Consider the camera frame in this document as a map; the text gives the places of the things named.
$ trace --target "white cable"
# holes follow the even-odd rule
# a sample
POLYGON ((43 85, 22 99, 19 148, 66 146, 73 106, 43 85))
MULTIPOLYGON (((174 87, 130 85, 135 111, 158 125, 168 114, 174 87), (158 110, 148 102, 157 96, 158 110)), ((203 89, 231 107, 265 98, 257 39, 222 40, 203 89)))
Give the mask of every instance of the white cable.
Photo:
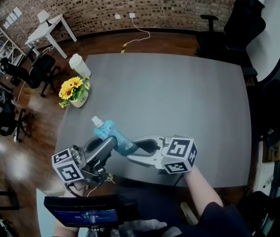
POLYGON ((96 190, 98 187, 99 187, 99 186, 96 186, 93 190, 91 190, 91 191, 89 192, 89 194, 87 195, 87 198, 89 197, 90 193, 91 193, 92 191, 96 190))
MULTIPOLYGON (((8 46, 8 45, 3 45, 2 43, 0 43, 0 45, 2 45, 2 46, 6 46, 6 47, 9 47, 9 48, 12 48, 11 46, 8 46)), ((29 46, 19 47, 19 49, 25 49, 25 48, 29 48, 29 46)))
MULTIPOLYGON (((131 18, 131 20, 132 20, 132 24, 134 25, 134 27, 136 27, 139 31, 145 32, 145 33, 149 33, 148 31, 140 30, 140 29, 134 24, 134 19, 131 18)), ((149 37, 146 37, 146 38, 143 38, 143 39, 134 39, 134 40, 132 40, 132 41, 130 41, 130 42, 127 42, 127 43, 125 43, 125 44, 129 44, 129 43, 131 43, 131 42, 133 42, 133 41, 146 40, 146 39, 149 39, 150 37, 151 37, 151 35, 150 35, 150 33, 149 33, 149 37)))
POLYGON ((42 54, 45 54, 45 53, 47 53, 47 52, 50 52, 50 51, 52 51, 54 48, 55 48, 54 46, 49 46, 49 47, 47 47, 47 48, 42 52, 42 54))
POLYGON ((114 184, 116 184, 110 176, 107 176, 107 180, 105 182, 113 182, 114 184))
POLYGON ((18 98, 17 98, 17 101, 16 101, 15 109, 17 108, 18 100, 20 100, 20 95, 21 95, 21 93, 22 93, 22 90, 23 90, 24 85, 25 85, 25 82, 23 83, 23 86, 22 86, 22 88, 21 88, 21 91, 20 91, 20 93, 18 94, 18 98))

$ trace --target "chair leg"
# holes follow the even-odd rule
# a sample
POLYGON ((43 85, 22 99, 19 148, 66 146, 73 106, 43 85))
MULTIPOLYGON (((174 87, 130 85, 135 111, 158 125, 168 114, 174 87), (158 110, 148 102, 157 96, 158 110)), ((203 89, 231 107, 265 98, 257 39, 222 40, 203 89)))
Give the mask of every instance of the chair leg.
POLYGON ((56 79, 56 78, 58 78, 58 77, 61 77, 61 76, 68 76, 68 75, 69 75, 68 72, 59 72, 59 73, 53 75, 53 76, 52 76, 52 79, 56 79))
POLYGON ((43 89, 42 89, 42 92, 41 92, 41 94, 40 94, 41 97, 46 97, 46 95, 44 94, 44 92, 45 92, 45 90, 46 90, 48 84, 49 84, 49 81, 47 80, 47 81, 45 82, 45 85, 44 85, 44 87, 43 87, 43 89))
POLYGON ((27 133, 27 132, 25 131, 25 129, 23 128, 22 125, 21 125, 19 128, 22 130, 22 132, 23 132, 25 135, 27 135, 27 137, 30 137, 30 136, 31 136, 29 133, 27 133))
POLYGON ((23 122, 29 118, 31 118, 32 116, 34 116, 32 113, 28 113, 27 115, 25 115, 24 117, 22 117, 19 122, 23 122))
POLYGON ((54 92, 55 94, 58 94, 58 92, 56 91, 55 85, 53 84, 53 81, 52 81, 52 80, 49 81, 49 84, 50 84, 50 86, 51 86, 53 92, 54 92))
POLYGON ((19 133, 20 133, 20 129, 19 129, 19 127, 17 126, 17 127, 16 127, 16 141, 21 142, 21 140, 18 139, 19 133))

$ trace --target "yellow tape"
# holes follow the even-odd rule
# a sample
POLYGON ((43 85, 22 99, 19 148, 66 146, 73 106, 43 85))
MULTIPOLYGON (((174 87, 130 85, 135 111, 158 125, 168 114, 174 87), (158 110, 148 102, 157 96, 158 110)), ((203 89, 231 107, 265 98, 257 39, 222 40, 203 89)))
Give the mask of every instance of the yellow tape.
POLYGON ((125 52, 126 46, 127 46, 127 43, 125 43, 125 44, 122 46, 121 53, 124 53, 124 52, 125 52))

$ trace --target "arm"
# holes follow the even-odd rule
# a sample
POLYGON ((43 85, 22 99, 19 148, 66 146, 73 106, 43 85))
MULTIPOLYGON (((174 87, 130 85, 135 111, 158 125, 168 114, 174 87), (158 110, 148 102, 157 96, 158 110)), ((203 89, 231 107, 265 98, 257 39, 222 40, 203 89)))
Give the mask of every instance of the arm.
MULTIPOLYGON (((82 189, 80 191, 77 191, 75 189, 75 187, 70 187, 70 189, 73 192, 79 194, 80 196, 83 196, 83 194, 84 194, 84 189, 82 189)), ((69 191, 66 191, 63 197, 64 198, 73 198, 74 195, 72 195, 69 191)), ((78 232, 79 232, 79 228, 65 227, 59 220, 56 219, 54 236, 56 236, 56 237, 76 237, 78 232)))
POLYGON ((211 202, 223 206, 221 198, 195 165, 189 173, 185 174, 185 180, 199 215, 203 214, 205 207, 211 202))

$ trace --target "monitor screen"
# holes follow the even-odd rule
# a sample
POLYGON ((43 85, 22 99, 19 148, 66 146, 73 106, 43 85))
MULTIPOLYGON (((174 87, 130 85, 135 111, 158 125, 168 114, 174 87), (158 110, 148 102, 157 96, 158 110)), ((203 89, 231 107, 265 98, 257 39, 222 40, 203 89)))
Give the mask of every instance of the monitor screen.
POLYGON ((104 225, 118 221, 115 209, 101 211, 54 211, 56 218, 71 225, 104 225))

